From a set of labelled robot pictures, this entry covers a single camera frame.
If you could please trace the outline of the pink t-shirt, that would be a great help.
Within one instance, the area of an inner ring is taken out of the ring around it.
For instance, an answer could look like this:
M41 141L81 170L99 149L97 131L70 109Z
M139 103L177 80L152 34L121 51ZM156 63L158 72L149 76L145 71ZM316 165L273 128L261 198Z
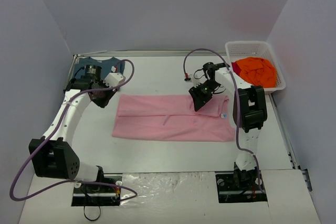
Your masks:
M177 142L231 142L229 98L218 95L194 110L190 95L121 95L113 137Z

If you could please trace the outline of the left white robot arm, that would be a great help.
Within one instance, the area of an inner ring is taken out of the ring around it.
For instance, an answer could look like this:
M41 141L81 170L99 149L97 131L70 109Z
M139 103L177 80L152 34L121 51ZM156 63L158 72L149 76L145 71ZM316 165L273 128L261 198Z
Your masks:
M28 149L34 155L31 161L38 177L84 181L93 191L101 191L106 185L102 168L81 162L72 149L72 139L87 106L94 103L105 108L125 76L110 72L103 79L102 68L95 65L86 65L84 71L69 81L51 126L40 139L32 139Z

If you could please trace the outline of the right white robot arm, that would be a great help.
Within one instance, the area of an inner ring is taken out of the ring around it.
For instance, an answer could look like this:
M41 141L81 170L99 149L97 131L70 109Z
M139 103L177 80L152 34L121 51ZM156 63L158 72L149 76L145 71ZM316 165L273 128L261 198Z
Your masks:
M265 92L263 87L254 86L239 77L224 63L207 62L203 65L204 82L197 74L186 75L185 81L192 82L189 89L194 108L199 111L210 104L224 88L229 97L229 121L235 128L238 155L234 162L233 183L244 189L260 175L255 160L261 128L267 119Z

